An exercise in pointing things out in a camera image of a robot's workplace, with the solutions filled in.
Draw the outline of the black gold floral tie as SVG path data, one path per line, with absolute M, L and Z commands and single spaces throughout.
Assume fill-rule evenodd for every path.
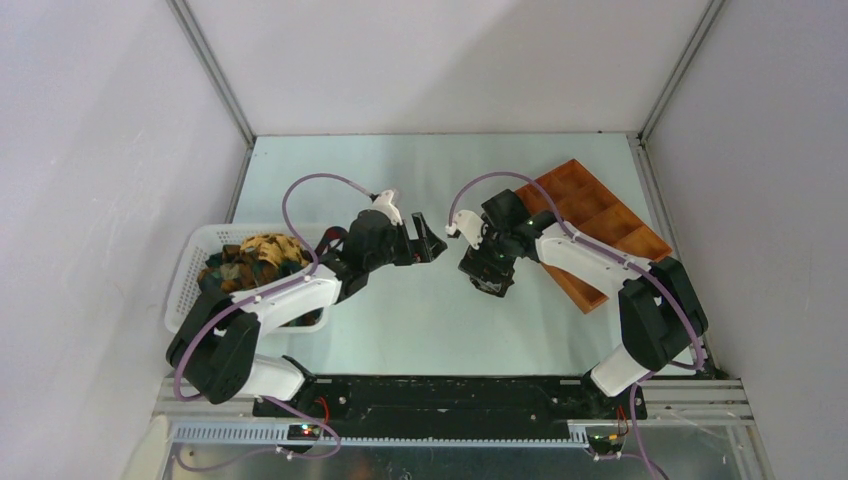
M 472 286 L 485 294 L 503 298 L 514 284 L 513 277 L 507 276 L 470 276 Z

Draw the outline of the wooden compartment tray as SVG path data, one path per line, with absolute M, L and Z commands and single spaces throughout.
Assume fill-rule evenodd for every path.
M 551 197 L 563 219 L 582 233 L 651 261 L 672 254 L 671 246 L 578 160 L 571 159 L 535 181 Z M 529 183 L 515 193 L 530 214 L 551 210 L 538 189 Z M 601 291 L 568 272 L 543 268 L 584 314 L 608 300 Z

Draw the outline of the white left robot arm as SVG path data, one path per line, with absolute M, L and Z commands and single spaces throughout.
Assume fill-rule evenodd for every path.
M 308 371 L 289 358 L 259 354 L 259 340 L 355 295 L 377 269 L 435 261 L 446 242 L 422 213 L 412 220 L 416 238 L 404 223 L 394 225 L 382 212 L 363 210 L 348 229 L 327 230 L 320 256 L 303 270 L 253 291 L 202 293 L 165 354 L 175 380 L 187 380 L 196 391 L 192 397 L 211 404 L 248 395 L 273 397 L 292 416 L 311 412 L 316 390 L 306 382 Z

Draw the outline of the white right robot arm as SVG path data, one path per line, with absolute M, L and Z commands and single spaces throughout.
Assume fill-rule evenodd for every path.
M 674 362 L 706 330 L 700 303 L 683 265 L 627 254 L 589 235 L 550 210 L 530 213 L 504 190 L 483 212 L 454 210 L 446 227 L 468 243 L 459 269 L 479 291 L 502 297 L 513 285 L 514 264 L 527 259 L 569 273 L 618 303 L 620 344 L 586 375 L 585 411 L 606 418 L 621 393 Z

